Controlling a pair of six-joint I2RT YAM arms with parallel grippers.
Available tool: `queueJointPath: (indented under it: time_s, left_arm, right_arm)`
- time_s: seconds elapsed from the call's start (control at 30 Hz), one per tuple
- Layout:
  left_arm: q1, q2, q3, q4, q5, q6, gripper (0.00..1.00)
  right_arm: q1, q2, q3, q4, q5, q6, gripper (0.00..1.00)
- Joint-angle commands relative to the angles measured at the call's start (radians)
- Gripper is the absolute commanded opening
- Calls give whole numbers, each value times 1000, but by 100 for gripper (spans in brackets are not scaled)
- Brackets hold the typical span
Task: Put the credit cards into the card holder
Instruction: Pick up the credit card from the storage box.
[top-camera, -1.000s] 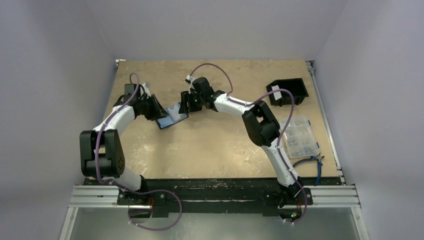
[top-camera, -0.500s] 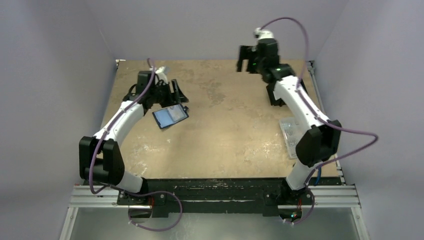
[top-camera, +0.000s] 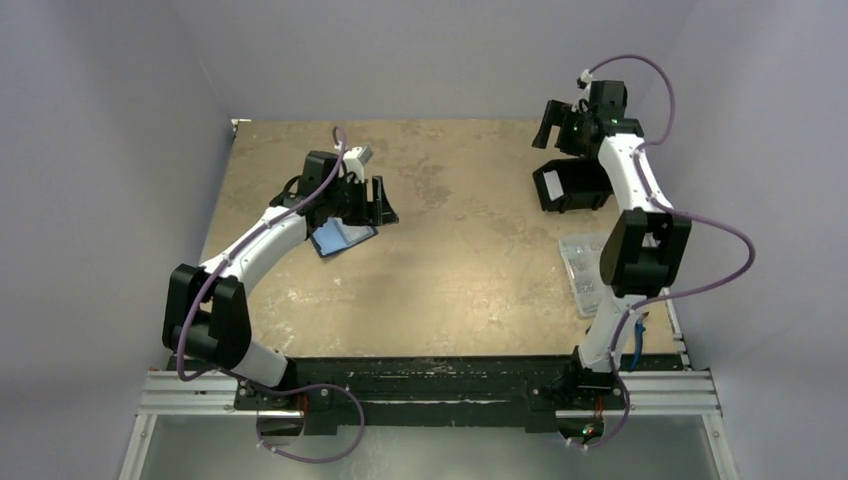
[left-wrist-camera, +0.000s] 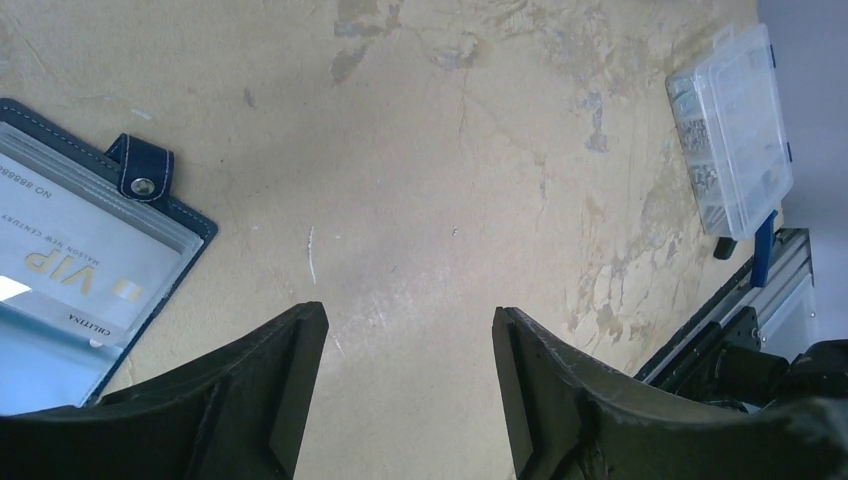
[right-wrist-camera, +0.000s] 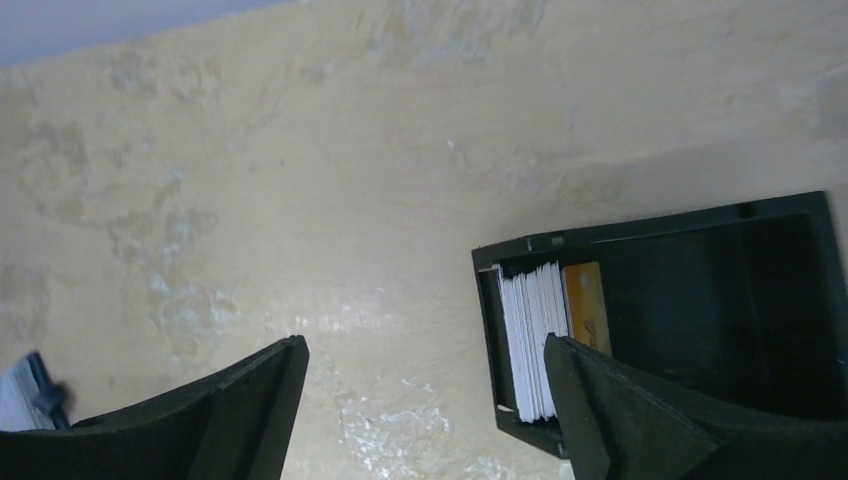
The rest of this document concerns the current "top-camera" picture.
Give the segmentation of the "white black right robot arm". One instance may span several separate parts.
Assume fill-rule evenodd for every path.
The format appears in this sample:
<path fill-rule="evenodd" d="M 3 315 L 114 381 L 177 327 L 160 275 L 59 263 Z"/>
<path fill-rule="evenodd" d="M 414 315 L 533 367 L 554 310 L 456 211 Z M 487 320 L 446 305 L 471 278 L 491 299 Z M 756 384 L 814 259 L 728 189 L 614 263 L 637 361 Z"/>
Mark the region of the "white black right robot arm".
<path fill-rule="evenodd" d="M 574 102 L 546 104 L 532 145 L 546 148 L 557 128 L 553 145 L 564 156 L 537 168 L 532 180 L 545 212 L 597 210 L 609 198 L 619 208 L 600 253 L 600 305 L 561 381 L 564 399 L 584 407 L 600 392 L 618 387 L 626 333 L 638 310 L 676 279 L 692 223 L 659 205 L 664 197 L 638 157 L 645 148 L 642 126 L 626 115 L 625 84 L 585 75 L 578 86 Z"/>

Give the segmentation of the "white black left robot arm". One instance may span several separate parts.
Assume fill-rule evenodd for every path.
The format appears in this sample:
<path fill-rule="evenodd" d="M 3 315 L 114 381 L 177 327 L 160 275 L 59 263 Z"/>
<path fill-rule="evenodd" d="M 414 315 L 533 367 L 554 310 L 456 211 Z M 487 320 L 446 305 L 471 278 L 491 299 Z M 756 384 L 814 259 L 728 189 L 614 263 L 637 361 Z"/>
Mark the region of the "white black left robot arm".
<path fill-rule="evenodd" d="M 371 156 L 365 145 L 343 154 L 309 152 L 301 173 L 232 245 L 199 266 L 181 264 L 172 271 L 162 343 L 177 360 L 198 360 L 260 384 L 259 395 L 272 408 L 295 402 L 298 382 L 286 374 L 290 361 L 254 339 L 248 297 L 272 267 L 329 220 L 352 227 L 398 222 L 382 177 L 365 175 Z"/>

